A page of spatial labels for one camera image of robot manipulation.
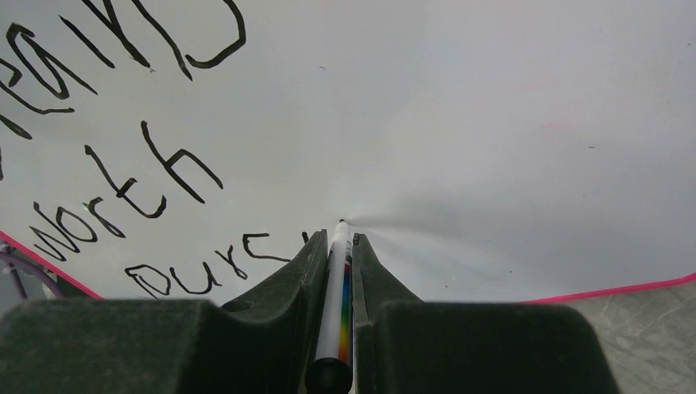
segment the purple wire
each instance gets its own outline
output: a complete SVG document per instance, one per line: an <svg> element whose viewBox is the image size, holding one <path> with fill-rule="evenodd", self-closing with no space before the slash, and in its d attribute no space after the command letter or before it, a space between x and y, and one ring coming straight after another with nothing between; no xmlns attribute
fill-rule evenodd
<svg viewBox="0 0 696 394"><path fill-rule="evenodd" d="M20 298L22 300L28 300L29 296L26 294L26 289L24 288L24 285L22 285L21 283L20 274L15 269L15 265L12 263L7 263L7 266L11 270L10 276L12 277L12 281L15 283L15 288L17 289L17 293L19 293Z"/></svg>
<svg viewBox="0 0 696 394"><path fill-rule="evenodd" d="M65 297L61 291L61 288L58 287L58 284L54 282L53 279L51 279L51 277L43 271L43 269L15 255L4 252L0 252L0 260L5 260L5 263L7 263L8 266L16 266L37 277L44 285L51 289L57 298Z"/></svg>

